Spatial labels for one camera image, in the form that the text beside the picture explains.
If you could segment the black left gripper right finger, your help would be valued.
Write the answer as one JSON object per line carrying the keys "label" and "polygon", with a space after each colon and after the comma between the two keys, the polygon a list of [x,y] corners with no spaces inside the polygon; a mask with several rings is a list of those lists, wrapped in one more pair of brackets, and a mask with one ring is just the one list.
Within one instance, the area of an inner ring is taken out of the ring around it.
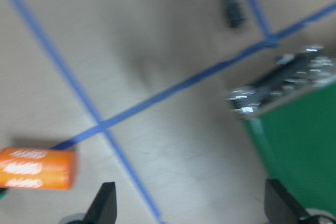
{"label": "black left gripper right finger", "polygon": [[264,212],[271,224],[308,223],[310,219],[310,214],[276,179],[265,181]]}

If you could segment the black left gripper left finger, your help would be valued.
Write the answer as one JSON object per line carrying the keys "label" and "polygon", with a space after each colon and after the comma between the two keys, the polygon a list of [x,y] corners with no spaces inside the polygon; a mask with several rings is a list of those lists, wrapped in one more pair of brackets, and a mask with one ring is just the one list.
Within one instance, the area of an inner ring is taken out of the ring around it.
{"label": "black left gripper left finger", "polygon": [[105,182],[101,185],[83,218],[84,223],[113,224],[116,222],[117,196],[115,186],[115,182]]}

